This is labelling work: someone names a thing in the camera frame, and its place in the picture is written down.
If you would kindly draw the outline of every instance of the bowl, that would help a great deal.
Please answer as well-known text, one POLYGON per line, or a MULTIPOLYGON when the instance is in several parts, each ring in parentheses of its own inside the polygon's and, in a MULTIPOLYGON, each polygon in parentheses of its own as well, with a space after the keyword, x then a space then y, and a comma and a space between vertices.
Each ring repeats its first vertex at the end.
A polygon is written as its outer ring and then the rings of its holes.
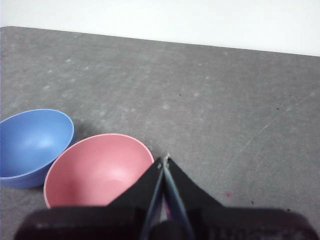
POLYGON ((123 134, 77 142, 48 171, 44 199, 56 206, 106 206, 131 187, 154 162, 148 148, 123 134))
POLYGON ((44 184, 54 160, 73 142, 70 117, 53 109, 35 109, 0 123, 0 183, 11 188, 44 184))

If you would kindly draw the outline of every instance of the gray mat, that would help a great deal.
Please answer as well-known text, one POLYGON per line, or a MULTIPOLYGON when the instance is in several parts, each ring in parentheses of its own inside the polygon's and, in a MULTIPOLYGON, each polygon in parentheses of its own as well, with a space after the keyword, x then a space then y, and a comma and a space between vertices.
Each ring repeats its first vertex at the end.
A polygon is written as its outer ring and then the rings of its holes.
MULTIPOLYGON (((275 207, 320 233, 320 57, 1 29, 1 119, 65 112, 79 139, 131 135, 226 206, 275 207)), ((1 188, 1 239, 45 208, 1 188)))

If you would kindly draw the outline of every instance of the bowl rim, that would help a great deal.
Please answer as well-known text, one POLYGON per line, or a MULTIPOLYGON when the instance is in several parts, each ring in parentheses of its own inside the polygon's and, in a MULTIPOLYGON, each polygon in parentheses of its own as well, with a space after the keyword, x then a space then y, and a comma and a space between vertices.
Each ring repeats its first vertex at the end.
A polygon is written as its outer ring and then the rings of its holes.
POLYGON ((70 145, 70 143, 72 142, 72 139, 74 138, 74 135, 75 135, 75 125, 74 125, 72 119, 71 119, 67 114, 65 114, 65 113, 62 112, 62 111, 56 110, 56 109, 39 108, 39 109, 32 109, 32 110, 28 110, 28 111, 19 112, 19 113, 15 114, 15 115, 12 115, 12 116, 10 116, 10 117, 2 120, 2 121, 0 122, 0 125, 3 124, 3 123, 6 122, 6 121, 12 119, 12 118, 15 118, 15 117, 19 116, 19 115, 27 114, 27 113, 30 113, 30 112, 40 112, 40 111, 41 111, 41 112, 42 112, 42 111, 55 112, 55 113, 61 114, 61 115, 63 115, 63 116, 66 117, 66 119, 67 119, 67 120, 69 121, 69 123, 71 124, 71 134, 70 134, 70 137, 69 137, 69 140, 68 140, 67 145, 65 146, 65 148, 63 149, 62 152, 60 152, 59 154, 57 154, 57 156, 56 156, 55 158, 51 159, 49 162, 47 162, 46 164, 38 167, 37 169, 28 171, 28 172, 26 172, 26 173, 22 173, 22 174, 20 174, 20 175, 0 176, 0 180, 18 179, 18 178, 21 178, 21 177, 24 177, 24 176, 33 174, 33 173, 35 173, 35 172, 43 169, 44 167, 46 167, 46 166, 50 165, 52 162, 54 162, 54 161, 61 155, 61 153, 63 153, 63 152, 66 150, 66 148, 67 148, 67 147, 70 145))
POLYGON ((126 135, 126 134, 122 134, 122 133, 102 133, 102 134, 98 134, 98 135, 93 135, 93 136, 90 136, 90 137, 87 137, 85 139, 82 139, 80 141, 78 141, 77 143, 73 144, 72 146, 68 147, 63 153, 60 154, 60 156, 54 161, 54 163, 51 165, 51 167, 49 168, 46 176, 45 176, 45 180, 44 180, 44 185, 43 185, 43 196, 44 196, 44 201, 45 201, 45 204, 46 206, 50 209, 51 206, 48 202, 48 198, 47 198, 47 181, 48 181, 48 178, 49 178, 49 175, 50 175, 50 172, 52 171, 52 169, 54 168, 55 164, 58 162, 58 160, 60 158, 63 157, 63 155, 69 151, 70 149, 72 149, 73 147, 75 147, 76 145, 78 144, 81 144, 82 142, 84 141, 87 141, 89 139, 93 139, 93 138, 97 138, 97 137, 101 137, 101 136, 121 136, 121 137, 125 137, 125 138, 129 138, 129 139, 132 139, 134 141, 136 141, 138 144, 140 144, 148 153, 148 155, 150 156, 150 159, 151 159, 151 164, 153 164, 155 162, 154 160, 154 157, 152 156, 150 150, 146 147, 146 145, 141 142, 140 140, 134 138, 133 136, 129 136, 129 135, 126 135))

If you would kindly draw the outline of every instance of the pink bowl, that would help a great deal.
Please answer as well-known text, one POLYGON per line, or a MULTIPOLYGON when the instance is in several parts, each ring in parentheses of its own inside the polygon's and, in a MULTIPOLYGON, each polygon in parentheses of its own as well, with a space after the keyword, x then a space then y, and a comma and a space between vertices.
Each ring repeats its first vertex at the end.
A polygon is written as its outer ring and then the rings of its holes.
POLYGON ((137 139, 116 133, 88 137, 64 151, 49 169, 44 199, 55 206, 105 206, 154 162, 137 139))

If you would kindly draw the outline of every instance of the white wall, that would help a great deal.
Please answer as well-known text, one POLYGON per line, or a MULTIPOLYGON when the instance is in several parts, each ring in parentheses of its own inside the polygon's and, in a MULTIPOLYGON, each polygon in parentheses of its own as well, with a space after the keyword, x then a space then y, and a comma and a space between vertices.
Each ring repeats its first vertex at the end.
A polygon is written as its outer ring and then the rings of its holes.
POLYGON ((320 0, 1 0, 1 26, 320 56, 320 0))

